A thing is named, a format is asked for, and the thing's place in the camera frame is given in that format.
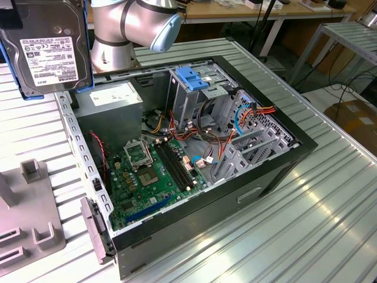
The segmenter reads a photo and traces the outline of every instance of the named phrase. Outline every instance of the screw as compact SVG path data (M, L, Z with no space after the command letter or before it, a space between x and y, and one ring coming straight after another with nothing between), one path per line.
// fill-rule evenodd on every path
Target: screw
M59 27L59 26L54 26L53 28L52 28L52 31L54 32L54 33L56 33L56 34L60 34L61 33L61 31L62 31L62 29L61 29L61 27Z

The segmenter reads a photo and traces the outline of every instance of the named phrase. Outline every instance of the hard drive label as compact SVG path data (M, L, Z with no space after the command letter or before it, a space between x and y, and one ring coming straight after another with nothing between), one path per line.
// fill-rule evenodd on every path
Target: hard drive label
M20 40L35 86L77 81L71 37Z

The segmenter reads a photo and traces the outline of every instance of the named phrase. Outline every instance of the desk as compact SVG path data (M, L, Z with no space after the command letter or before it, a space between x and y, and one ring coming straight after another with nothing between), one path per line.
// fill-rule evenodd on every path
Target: desk
M236 42L136 48L142 66L222 55L318 144L271 194L228 217L127 282L373 282L377 276L377 159ZM52 95L24 101L0 65L0 170L47 162L66 247L0 279L119 282L99 265L80 212L85 189Z
M256 21L258 18L258 9L250 9L244 5L236 5L234 8L225 8L217 2L195 3L187 5L187 18L183 19L185 24L206 24L211 22L248 22ZM314 19L314 18L343 18L342 22L348 22L356 10L346 5L343 10L332 9L328 12L314 12L301 5L299 0L291 0L289 5L284 5L283 9L272 11L269 20L275 21L270 34L262 48L260 56L267 56L271 46L286 19ZM94 29L93 14L91 7L88 7L88 28Z

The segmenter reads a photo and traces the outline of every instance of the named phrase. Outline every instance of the aluminum table surface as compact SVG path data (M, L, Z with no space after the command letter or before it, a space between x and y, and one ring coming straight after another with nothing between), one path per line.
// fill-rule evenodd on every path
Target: aluminum table surface
M358 22L326 24L324 34L377 65L377 31Z
M222 55L318 143L271 194L126 279L127 282L372 282L377 276L376 158L286 83L226 39L175 44L142 65ZM0 66L0 170L46 161L67 246L6 282L118 282L99 265L80 213L85 196L52 95L24 101Z

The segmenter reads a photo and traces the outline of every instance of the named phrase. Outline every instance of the motherboard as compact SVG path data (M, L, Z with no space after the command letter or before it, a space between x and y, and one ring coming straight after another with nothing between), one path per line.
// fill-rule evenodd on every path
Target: motherboard
M114 205L110 220L115 231L207 186L174 139L145 147L138 142L130 144L107 163Z

